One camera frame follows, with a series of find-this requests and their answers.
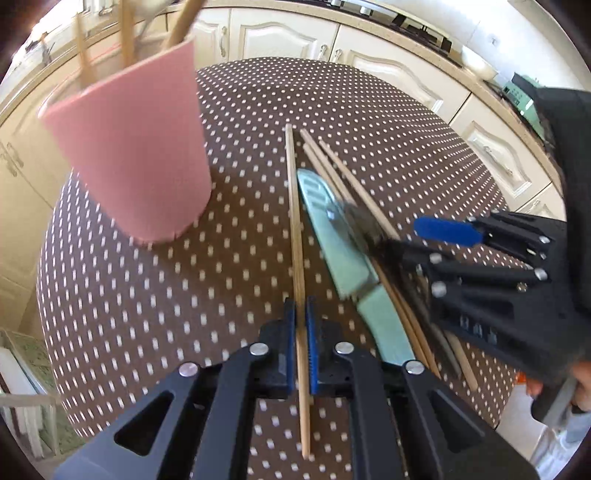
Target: chopstick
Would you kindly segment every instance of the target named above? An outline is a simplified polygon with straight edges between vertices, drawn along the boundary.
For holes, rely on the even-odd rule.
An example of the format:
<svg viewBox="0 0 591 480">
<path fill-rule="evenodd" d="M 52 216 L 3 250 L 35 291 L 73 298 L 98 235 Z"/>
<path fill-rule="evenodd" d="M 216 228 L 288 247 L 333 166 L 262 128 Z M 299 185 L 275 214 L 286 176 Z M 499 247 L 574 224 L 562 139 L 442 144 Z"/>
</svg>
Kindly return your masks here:
<svg viewBox="0 0 591 480">
<path fill-rule="evenodd" d="M 337 165 L 337 168 L 345 176 L 347 181 L 351 184 L 355 193 L 357 195 L 359 195 L 359 197 L 361 198 L 361 200 L 363 201 L 365 206 L 368 208 L 368 210 L 371 212 L 371 214 L 374 216 L 374 218 L 378 221 L 378 223 L 380 224 L 382 229 L 386 232 L 386 234 L 390 238 L 400 240 L 400 235 L 398 234 L 396 229 L 392 226 L 392 224 L 390 223 L 388 218 L 384 215 L 382 210 L 374 202 L 374 199 L 371 198 L 371 195 L 369 193 L 367 193 L 367 191 L 363 188 L 363 185 L 361 185 L 360 181 L 357 180 L 357 177 L 355 177 L 355 175 L 353 175 L 351 173 L 351 171 L 345 166 L 343 161 L 331 150 L 331 148 L 324 141 L 320 140 L 319 144 L 322 147 L 322 149 L 326 152 L 326 154 L 330 157 L 331 161 L 335 165 Z M 427 337 L 425 337 L 425 333 L 423 332 L 423 329 L 421 328 L 421 325 L 418 322 L 417 316 L 415 315 L 412 308 L 408 305 L 408 303 L 404 299 L 404 296 L 394 286 L 392 286 L 392 293 L 393 293 L 394 298 L 391 297 L 391 300 L 394 302 L 395 306 L 397 307 L 396 309 L 398 310 L 398 315 L 401 316 L 400 315 L 401 310 L 405 313 L 407 321 L 409 322 L 412 330 L 416 334 L 418 342 L 419 342 L 421 349 L 423 350 L 423 353 L 424 353 L 426 360 L 427 360 L 425 365 L 427 365 L 429 367 L 429 369 L 436 376 L 439 377 L 440 373 L 439 373 L 439 369 L 437 367 L 437 361 L 435 360 L 435 355 L 433 355 L 433 351 L 431 350 L 431 347 L 429 346 L 429 342 L 427 342 Z"/>
<path fill-rule="evenodd" d="M 355 205 L 356 202 L 355 202 L 353 196 L 351 195 L 351 193 L 349 193 L 349 190 L 345 186 L 344 182 L 341 180 L 341 178 L 339 177 L 337 172 L 335 172 L 334 168 L 332 168 L 328 158 L 323 154 L 322 150 L 318 147 L 318 145 L 316 144 L 315 140 L 312 138 L 310 133 L 305 129 L 301 129 L 300 133 L 301 133 L 302 137 L 304 138 L 304 141 L 306 142 L 306 144 L 309 145 L 308 148 L 306 148 L 306 145 L 304 145 L 304 151 L 306 152 L 306 154 L 308 155 L 308 158 L 310 159 L 310 162 L 312 163 L 312 165 L 314 166 L 314 168 L 318 172 L 318 175 L 320 175 L 325 181 L 327 181 L 327 184 L 329 186 L 332 184 L 336 188 L 336 190 L 334 190 L 333 193 L 335 194 L 335 196 L 337 196 L 337 198 L 339 200 L 343 199 L 343 200 L 353 203 Z M 369 197 L 369 195 L 363 189 L 361 184 L 359 184 L 359 187 L 365 193 L 365 196 Z M 371 197 L 369 197 L 369 201 L 370 201 L 370 203 L 373 203 L 373 199 L 371 199 Z M 393 229 L 393 227 L 390 225 L 390 223 L 388 222 L 388 219 L 386 219 L 386 217 L 383 213 L 382 213 L 382 217 L 383 217 L 382 221 L 385 221 L 385 223 L 387 223 L 391 227 L 391 229 Z M 436 375 L 437 377 L 440 378 L 440 373 L 439 373 L 439 369 L 437 368 L 437 362 L 435 360 L 435 356 L 433 355 L 433 352 L 431 351 L 431 348 L 429 347 L 429 344 L 427 342 L 427 338 L 425 337 L 425 334 L 424 334 L 421 326 L 419 325 L 418 320 L 417 320 L 416 316 L 414 315 L 414 312 L 409 307 L 409 305 L 405 303 L 404 298 L 402 297 L 402 295 L 400 295 L 400 293 L 398 292 L 396 287 L 390 283 L 386 273 L 383 271 L 382 267 L 378 264 L 378 262 L 372 258 L 371 263 L 372 263 L 374 270 L 376 271 L 376 273 L 378 275 L 380 283 L 383 285 L 384 289 L 386 290 L 386 293 L 388 294 L 388 297 L 390 298 L 390 301 L 393 303 L 394 307 L 396 308 L 396 311 L 398 312 L 398 317 L 400 318 L 400 321 L 401 321 L 402 326 L 404 328 L 404 332 L 406 333 L 406 335 L 408 337 L 408 341 L 411 344 L 411 347 L 413 349 L 415 356 L 417 357 L 417 359 L 420 362 L 422 362 L 424 365 L 427 365 L 429 367 L 429 369 L 433 372 L 434 375 Z"/>
<path fill-rule="evenodd" d="M 96 73 L 88 58 L 86 36 L 82 24 L 82 15 L 80 13 L 76 14 L 76 46 L 78 47 L 78 53 L 80 54 L 80 81 L 82 83 L 82 88 L 86 88 L 96 81 Z"/>
<path fill-rule="evenodd" d="M 123 68 L 135 63 L 134 5 L 131 0 L 119 0 L 119 27 Z"/>
<path fill-rule="evenodd" d="M 285 126 L 285 156 L 290 197 L 291 263 L 295 298 L 295 351 L 297 356 L 298 399 L 300 404 L 301 455 L 310 456 L 310 373 L 306 331 L 306 287 L 304 283 L 304 252 L 301 240 L 300 196 L 297 187 L 296 151 L 293 129 Z"/>
<path fill-rule="evenodd" d="M 414 306 L 414 310 L 417 312 L 417 318 L 421 325 L 427 330 L 431 330 L 431 334 L 433 335 L 434 340 L 439 343 L 441 347 L 442 354 L 447 358 L 449 362 L 449 366 L 453 369 L 456 377 L 458 379 L 462 378 L 462 368 L 456 358 L 456 355 L 453 352 L 452 347 L 450 346 L 449 342 L 447 341 L 445 335 L 441 329 L 435 325 L 433 322 L 429 321 L 429 312 L 427 310 L 427 305 L 424 303 L 423 298 L 419 295 L 415 285 L 410 281 L 410 279 L 402 274 L 402 287 L 408 299 L 410 299 L 411 303 Z"/>
<path fill-rule="evenodd" d="M 184 40 L 204 3 L 205 0 L 187 0 L 185 2 L 177 22 L 162 43 L 160 51 L 168 50 Z"/>
<path fill-rule="evenodd" d="M 429 284 L 425 277 L 418 277 L 418 282 L 423 291 L 428 291 Z M 425 318 L 428 318 L 428 312 L 426 307 L 424 308 L 423 315 Z M 466 379 L 466 383 L 470 387 L 470 390 L 478 390 L 478 380 L 476 380 L 476 375 L 474 374 L 474 370 L 472 369 L 472 366 L 468 361 L 468 357 L 466 355 L 466 352 L 464 351 L 464 347 L 462 346 L 461 341 L 452 332 L 444 331 L 443 335 L 447 339 L 447 343 L 449 344 L 454 356 L 456 357 L 457 363 L 459 364 L 459 367 L 462 370 L 462 373 L 464 374 L 464 378 Z"/>
<path fill-rule="evenodd" d="M 476 375 L 474 375 L 474 370 L 470 366 L 470 362 L 468 361 L 468 357 L 466 352 L 464 351 L 464 347 L 460 339 L 455 336 L 452 332 L 444 331 L 443 334 L 446 336 L 449 345 L 452 347 L 453 353 L 456 355 L 457 361 L 460 364 L 460 368 L 462 369 L 462 373 L 464 373 L 464 377 L 466 378 L 466 383 L 470 390 L 476 391 L 478 390 L 478 380 L 476 380 Z"/>
<path fill-rule="evenodd" d="M 392 226 L 392 224 L 390 223 L 390 220 L 388 220 L 388 218 L 384 215 L 383 211 L 378 207 L 378 205 L 376 205 L 376 203 L 374 202 L 374 199 L 371 198 L 371 195 L 365 191 L 365 189 L 363 188 L 363 185 L 361 185 L 360 181 L 357 180 L 357 177 L 355 177 L 355 175 L 353 175 L 350 172 L 350 170 L 345 166 L 343 161 L 335 154 L 335 152 L 333 152 L 330 149 L 330 147 L 326 143 L 324 143 L 322 140 L 320 140 L 319 144 L 324 149 L 326 154 L 329 156 L 331 161 L 338 167 L 340 172 L 345 176 L 347 181 L 351 184 L 355 193 L 357 195 L 359 195 L 359 197 L 361 198 L 361 200 L 363 201 L 365 206 L 368 208 L 368 210 L 371 212 L 371 214 L 374 216 L 374 218 L 378 221 L 378 223 L 380 224 L 382 229 L 388 234 L 388 236 L 390 238 L 394 238 L 395 240 L 400 240 L 400 235 L 398 234 L 396 229 Z"/>
</svg>

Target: cream cabinet door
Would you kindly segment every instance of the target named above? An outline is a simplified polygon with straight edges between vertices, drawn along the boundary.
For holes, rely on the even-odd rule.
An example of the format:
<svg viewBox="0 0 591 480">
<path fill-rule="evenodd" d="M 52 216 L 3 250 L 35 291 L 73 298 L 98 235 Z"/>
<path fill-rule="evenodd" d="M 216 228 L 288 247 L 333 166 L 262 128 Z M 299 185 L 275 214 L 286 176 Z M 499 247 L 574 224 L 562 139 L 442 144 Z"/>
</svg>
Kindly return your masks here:
<svg viewBox="0 0 591 480">
<path fill-rule="evenodd" d="M 339 25 L 320 18 L 258 8 L 234 8 L 230 60 L 294 57 L 328 60 Z"/>
<path fill-rule="evenodd" d="M 475 96 L 466 101 L 450 126 L 487 166 L 511 210 L 517 210 L 550 184 L 525 144 Z"/>
<path fill-rule="evenodd" d="M 538 215 L 541 217 L 556 218 L 566 221 L 564 201 L 554 185 L 548 185 L 538 195 L 517 210 L 519 213 Z"/>
<path fill-rule="evenodd" d="M 31 186 L 53 206 L 70 165 L 37 114 L 51 91 L 79 68 L 76 58 L 62 65 L 27 95 L 0 126 L 0 139 Z"/>
<path fill-rule="evenodd" d="M 449 123 L 470 92 L 429 62 L 401 47 L 341 25 L 330 61 L 375 75 Z"/>
<path fill-rule="evenodd" d="M 168 30 L 179 15 L 180 12 L 167 14 Z M 229 8 L 204 8 L 199 12 L 188 33 L 195 38 L 195 69 L 228 61 L 229 28 Z"/>
<path fill-rule="evenodd" d="M 18 330 L 30 296 L 30 288 L 23 288 L 0 275 L 0 328 Z"/>
<path fill-rule="evenodd" d="M 29 291 L 52 208 L 0 153 L 0 275 Z"/>
</svg>

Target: metal screw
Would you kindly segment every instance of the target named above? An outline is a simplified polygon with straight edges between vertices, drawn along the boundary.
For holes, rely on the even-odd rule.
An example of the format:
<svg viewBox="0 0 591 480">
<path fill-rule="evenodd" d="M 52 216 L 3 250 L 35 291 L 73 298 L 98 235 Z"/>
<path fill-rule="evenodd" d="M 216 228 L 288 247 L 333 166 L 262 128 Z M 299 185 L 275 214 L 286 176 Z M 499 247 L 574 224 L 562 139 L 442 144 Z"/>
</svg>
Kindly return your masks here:
<svg viewBox="0 0 591 480">
<path fill-rule="evenodd" d="M 248 349 L 251 355 L 254 356 L 263 356 L 269 352 L 269 346 L 266 343 L 253 343 L 251 347 Z"/>
<path fill-rule="evenodd" d="M 443 261 L 443 257 L 441 256 L 441 254 L 431 254 L 429 255 L 429 261 L 433 265 L 437 265 L 438 263 L 441 263 Z"/>
<path fill-rule="evenodd" d="M 193 362 L 187 362 L 178 368 L 178 373 L 181 377 L 194 377 L 197 375 L 197 372 L 199 372 L 199 365 Z"/>
<path fill-rule="evenodd" d="M 440 299 L 447 294 L 447 287 L 442 281 L 436 281 L 431 285 L 431 294 L 436 298 Z"/>
<path fill-rule="evenodd" d="M 339 342 L 335 345 L 335 350 L 337 353 L 340 353 L 341 355 L 349 355 L 350 353 L 353 353 L 355 347 L 352 343 L 349 342 Z"/>
<path fill-rule="evenodd" d="M 544 270 L 543 268 L 535 268 L 534 274 L 540 281 L 548 280 L 548 274 L 546 273 L 546 270 Z"/>
<path fill-rule="evenodd" d="M 418 360 L 411 360 L 406 363 L 406 369 L 411 375 L 420 375 L 425 371 L 425 366 Z"/>
</svg>

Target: polka dot tablecloth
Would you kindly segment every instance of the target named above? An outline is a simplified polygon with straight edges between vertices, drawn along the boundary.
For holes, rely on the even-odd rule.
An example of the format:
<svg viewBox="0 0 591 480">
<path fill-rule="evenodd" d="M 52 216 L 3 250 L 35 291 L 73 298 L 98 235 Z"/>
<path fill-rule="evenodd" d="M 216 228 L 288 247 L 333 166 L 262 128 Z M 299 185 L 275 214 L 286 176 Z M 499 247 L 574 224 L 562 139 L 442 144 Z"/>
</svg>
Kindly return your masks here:
<svg viewBox="0 0 591 480">
<path fill-rule="evenodd" d="M 437 115 L 352 67 L 264 58 L 198 72 L 213 190 L 189 230 L 138 245 L 93 201 L 75 174 L 64 186 L 41 253 L 38 299 L 64 407 L 92 437 L 186 360 L 224 361 L 253 342 L 292 296 L 284 126 L 306 127 L 346 160 L 402 236 L 418 215 L 464 219 L 503 207 L 492 176 Z M 296 136 L 299 167 L 308 167 Z M 305 212 L 306 289 L 318 315 L 348 340 L 375 348 L 349 301 L 340 301 Z M 449 248 L 466 261 L 504 265 L 487 248 Z M 466 345 L 480 388 L 442 378 L 495 426 L 514 370 Z M 254 479 L 347 479 L 348 412 L 314 400 L 310 461 L 301 458 L 297 399 L 258 402 L 248 473 Z"/>
</svg>

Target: white bowl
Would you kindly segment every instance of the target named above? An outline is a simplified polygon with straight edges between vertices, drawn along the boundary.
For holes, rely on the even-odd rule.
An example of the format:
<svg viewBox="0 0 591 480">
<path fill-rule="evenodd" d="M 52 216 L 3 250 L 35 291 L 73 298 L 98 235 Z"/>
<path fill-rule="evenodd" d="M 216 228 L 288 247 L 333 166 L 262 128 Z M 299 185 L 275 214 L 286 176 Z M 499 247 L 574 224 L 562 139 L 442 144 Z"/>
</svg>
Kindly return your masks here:
<svg viewBox="0 0 591 480">
<path fill-rule="evenodd" d="M 466 70 L 485 82 L 490 82 L 498 73 L 490 63 L 468 47 L 462 47 L 462 63 Z"/>
</svg>

